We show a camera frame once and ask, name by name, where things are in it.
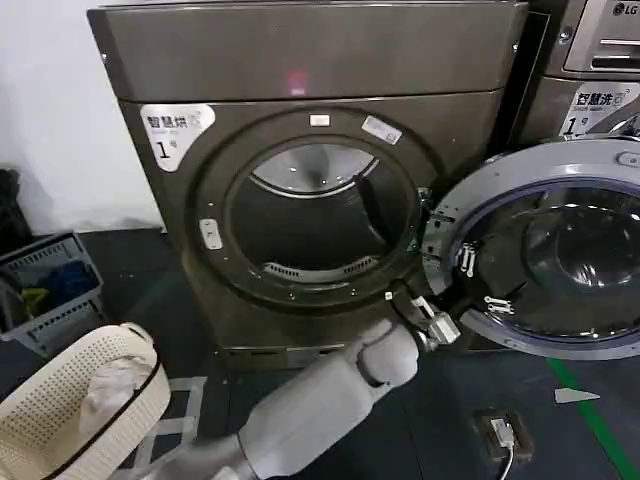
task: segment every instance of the black bag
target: black bag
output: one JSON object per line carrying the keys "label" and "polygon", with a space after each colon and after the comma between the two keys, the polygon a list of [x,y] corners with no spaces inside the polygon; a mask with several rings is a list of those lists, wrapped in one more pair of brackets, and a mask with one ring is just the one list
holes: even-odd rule
{"label": "black bag", "polygon": [[33,234],[18,206],[18,172],[0,170],[0,255],[28,245]]}

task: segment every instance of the gray washing machine door frame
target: gray washing machine door frame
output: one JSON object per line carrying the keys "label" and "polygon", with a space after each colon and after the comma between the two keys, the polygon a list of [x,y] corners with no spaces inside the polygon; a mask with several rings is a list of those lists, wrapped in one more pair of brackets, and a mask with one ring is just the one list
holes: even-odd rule
{"label": "gray washing machine door frame", "polygon": [[[437,304],[438,298],[446,295],[456,283],[455,272],[459,268],[459,252],[465,235],[501,204],[508,204],[510,194],[515,198],[514,192],[527,192],[558,182],[586,181],[592,185],[602,182],[603,188],[621,185],[623,193],[640,196],[639,159],[637,138],[590,135],[559,137],[487,160],[442,198],[427,223],[422,245],[423,266],[436,295],[433,301]],[[506,347],[546,357],[606,360],[640,354],[639,328],[624,335],[586,342],[562,337],[550,339],[515,328],[486,309],[480,309],[478,304],[467,304],[460,322]]]}

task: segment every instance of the laundry basket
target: laundry basket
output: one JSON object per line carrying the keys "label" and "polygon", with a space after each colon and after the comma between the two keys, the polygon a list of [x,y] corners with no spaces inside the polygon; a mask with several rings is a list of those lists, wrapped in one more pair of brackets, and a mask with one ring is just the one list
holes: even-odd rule
{"label": "laundry basket", "polygon": [[[143,386],[91,440],[61,455],[60,432],[67,431],[69,422],[77,422],[96,370],[131,356],[153,368]],[[169,398],[167,376],[142,328],[134,324],[98,328],[0,403],[0,479],[106,479],[160,419]]]}

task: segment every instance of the washing machine door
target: washing machine door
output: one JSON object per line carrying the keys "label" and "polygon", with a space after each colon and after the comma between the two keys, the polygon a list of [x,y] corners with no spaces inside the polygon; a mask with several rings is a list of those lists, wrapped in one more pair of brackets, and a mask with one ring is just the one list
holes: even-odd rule
{"label": "washing machine door", "polygon": [[439,203],[423,257],[433,302],[495,342],[640,353],[640,142],[561,138],[488,160]]}

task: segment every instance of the door hinge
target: door hinge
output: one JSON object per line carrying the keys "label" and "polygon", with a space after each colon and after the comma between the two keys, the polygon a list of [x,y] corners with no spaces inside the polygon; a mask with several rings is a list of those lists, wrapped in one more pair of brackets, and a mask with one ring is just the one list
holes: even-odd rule
{"label": "door hinge", "polygon": [[476,253],[476,247],[472,243],[463,243],[458,252],[458,269],[469,278],[473,278],[475,273]]}
{"label": "door hinge", "polygon": [[487,304],[487,310],[491,313],[504,313],[507,315],[514,315],[516,313],[509,300],[493,298],[487,295],[484,297],[484,302]]}

